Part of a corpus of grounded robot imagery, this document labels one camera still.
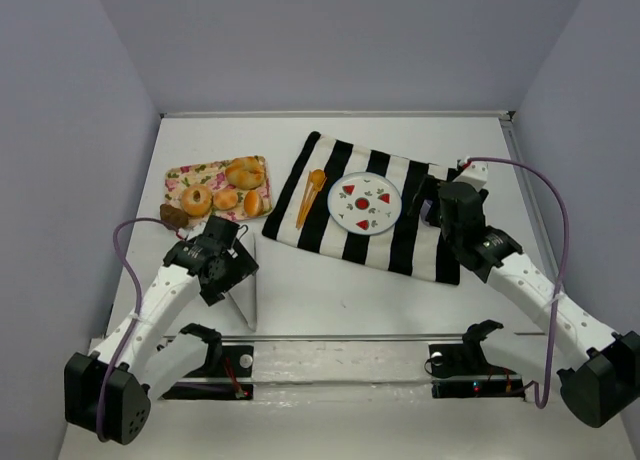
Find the glossy oval bun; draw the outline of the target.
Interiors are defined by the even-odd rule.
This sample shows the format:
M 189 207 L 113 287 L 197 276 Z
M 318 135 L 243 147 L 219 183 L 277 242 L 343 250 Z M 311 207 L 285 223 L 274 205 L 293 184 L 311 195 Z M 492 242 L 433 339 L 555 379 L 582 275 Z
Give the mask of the glossy oval bun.
M 256 190 L 250 190 L 244 197 L 243 209 L 250 218 L 260 216 L 264 212 L 264 201 Z

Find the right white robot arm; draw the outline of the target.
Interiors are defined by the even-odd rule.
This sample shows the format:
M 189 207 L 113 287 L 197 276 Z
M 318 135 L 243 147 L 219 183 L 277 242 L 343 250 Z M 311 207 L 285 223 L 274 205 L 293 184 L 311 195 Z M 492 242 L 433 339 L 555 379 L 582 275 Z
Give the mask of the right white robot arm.
M 639 398 L 639 335 L 616 332 L 557 291 L 518 242 L 487 224 L 487 195 L 466 182 L 426 175 L 409 213 L 417 215 L 428 203 L 427 221 L 440 228 L 455 261 L 542 329 L 548 350 L 559 350 L 567 363 L 557 371 L 543 366 L 543 383 L 557 378 L 569 411 L 583 424 L 600 428 Z

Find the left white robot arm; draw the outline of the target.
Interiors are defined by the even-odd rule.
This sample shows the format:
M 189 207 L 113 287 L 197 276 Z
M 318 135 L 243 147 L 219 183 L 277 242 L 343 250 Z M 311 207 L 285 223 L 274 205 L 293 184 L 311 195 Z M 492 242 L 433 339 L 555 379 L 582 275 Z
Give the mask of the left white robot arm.
M 64 368 L 65 419 L 102 442 L 128 445 L 147 422 L 153 401 L 196 370 L 228 368 L 219 332 L 182 327 L 166 347 L 166 331 L 196 298 L 212 306 L 253 276 L 258 265 L 242 244 L 239 224 L 209 218 L 164 256 L 154 280 L 133 282 L 130 313 L 89 353 L 75 353 Z

